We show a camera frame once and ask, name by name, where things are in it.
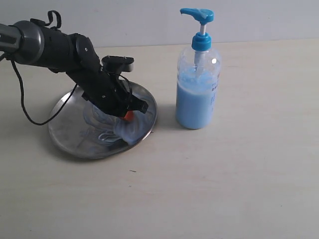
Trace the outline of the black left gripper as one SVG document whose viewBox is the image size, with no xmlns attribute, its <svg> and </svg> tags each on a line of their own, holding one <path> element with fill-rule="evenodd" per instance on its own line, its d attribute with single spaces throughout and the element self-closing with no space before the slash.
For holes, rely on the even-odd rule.
<svg viewBox="0 0 319 239">
<path fill-rule="evenodd" d="M 118 74 L 81 69 L 67 75 L 84 91 L 82 97 L 105 114 L 132 121 L 134 111 L 145 114 L 148 110 L 148 103 L 133 96 L 131 86 L 127 89 Z"/>
</svg>

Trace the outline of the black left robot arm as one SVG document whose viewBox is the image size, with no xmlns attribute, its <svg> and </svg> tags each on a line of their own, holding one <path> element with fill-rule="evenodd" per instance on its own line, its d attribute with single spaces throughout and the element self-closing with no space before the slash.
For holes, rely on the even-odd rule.
<svg viewBox="0 0 319 239">
<path fill-rule="evenodd" d="M 34 19 L 0 26 L 0 50 L 21 65 L 65 73 L 84 92 L 82 97 L 103 113 L 124 118 L 128 112 L 146 113 L 147 102 L 133 95 L 131 83 L 119 79 L 130 72 L 132 57 L 98 57 L 91 40 L 81 34 L 65 34 Z"/>
</svg>

